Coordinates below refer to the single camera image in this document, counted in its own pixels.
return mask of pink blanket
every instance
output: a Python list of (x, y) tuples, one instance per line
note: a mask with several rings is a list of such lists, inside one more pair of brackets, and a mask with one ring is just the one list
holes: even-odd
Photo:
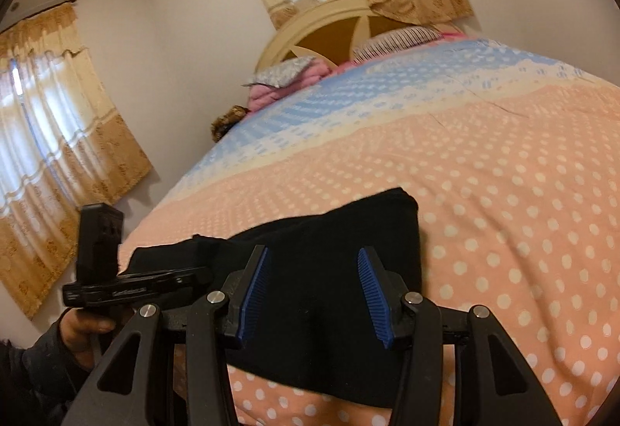
[(286, 97), (298, 90), (303, 90), (308, 86), (318, 83), (321, 79), (331, 74), (331, 69), (323, 59), (314, 59), (308, 67), (306, 67), (293, 82), (283, 88), (276, 88), (268, 85), (252, 85), (250, 88), (250, 97), (247, 102), (247, 108), (250, 112), (246, 115), (250, 116), (253, 112), (273, 104), (279, 99)]

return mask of polka dot bedspread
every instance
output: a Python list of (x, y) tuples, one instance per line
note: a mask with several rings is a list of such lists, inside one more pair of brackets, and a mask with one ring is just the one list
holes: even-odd
[[(620, 90), (579, 69), (488, 40), (402, 52), (236, 126), (121, 259), (401, 186), (420, 207), (425, 295), (490, 307), (563, 425), (578, 426), (620, 373), (619, 146)], [(446, 347), (441, 425), (453, 420), (454, 368)], [(229, 374), (243, 424), (389, 421), (389, 410)]]

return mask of cream wooden headboard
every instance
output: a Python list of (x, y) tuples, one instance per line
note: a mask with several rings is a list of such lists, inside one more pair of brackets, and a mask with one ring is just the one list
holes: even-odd
[[(353, 48), (368, 38), (407, 26), (372, 12), (366, 0), (328, 0), (287, 21), (263, 51), (256, 71), (304, 55), (323, 57), (336, 67), (352, 59)], [(441, 32), (460, 32), (451, 24)]]

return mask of finger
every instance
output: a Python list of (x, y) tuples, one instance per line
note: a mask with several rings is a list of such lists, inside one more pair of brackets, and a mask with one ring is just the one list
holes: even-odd
[(69, 327), (76, 333), (108, 333), (114, 330), (116, 323), (109, 317), (100, 316), (83, 309), (74, 309), (67, 313)]

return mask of black device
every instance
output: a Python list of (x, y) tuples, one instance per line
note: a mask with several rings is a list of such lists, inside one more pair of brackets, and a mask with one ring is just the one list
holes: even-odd
[[(63, 289), (67, 305), (139, 308), (112, 341), (78, 393), (63, 426), (236, 426), (224, 349), (240, 350), (258, 323), (271, 257), (255, 246), (244, 270), (209, 288), (212, 271), (192, 268), (112, 279), (122, 215), (104, 204), (85, 207), (80, 223), (79, 280)], [(105, 280), (93, 283), (101, 268)], [(389, 426), (436, 426), (441, 406), (443, 345), (455, 346), (455, 426), (561, 426), (543, 387), (499, 321), (484, 305), (469, 312), (438, 307), (386, 271), (372, 247), (358, 255), (358, 274), (377, 338), (405, 353)], [(188, 304), (162, 309), (162, 295), (207, 287)], [(187, 403), (172, 390), (175, 344), (186, 345)], [(616, 385), (591, 426), (618, 423)]]

